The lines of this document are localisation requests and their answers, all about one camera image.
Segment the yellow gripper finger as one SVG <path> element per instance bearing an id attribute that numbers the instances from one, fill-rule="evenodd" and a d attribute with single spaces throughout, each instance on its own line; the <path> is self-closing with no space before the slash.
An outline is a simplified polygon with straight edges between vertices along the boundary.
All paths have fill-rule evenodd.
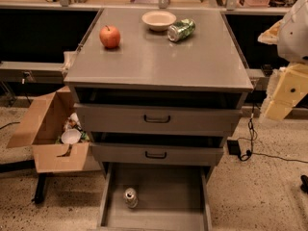
<path id="1" fill-rule="evenodd" d="M 308 65 L 291 63 L 275 69 L 269 77 L 263 117 L 284 119 L 308 94 Z"/>

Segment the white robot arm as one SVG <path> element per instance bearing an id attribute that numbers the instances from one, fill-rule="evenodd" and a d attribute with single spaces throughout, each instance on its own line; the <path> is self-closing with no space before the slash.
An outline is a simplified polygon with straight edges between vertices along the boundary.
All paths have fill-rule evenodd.
<path id="1" fill-rule="evenodd" d="M 282 120 L 308 94 L 308 0 L 297 0 L 258 41 L 275 44 L 278 56 L 289 62 L 269 77 L 261 107 L 262 117 Z"/>

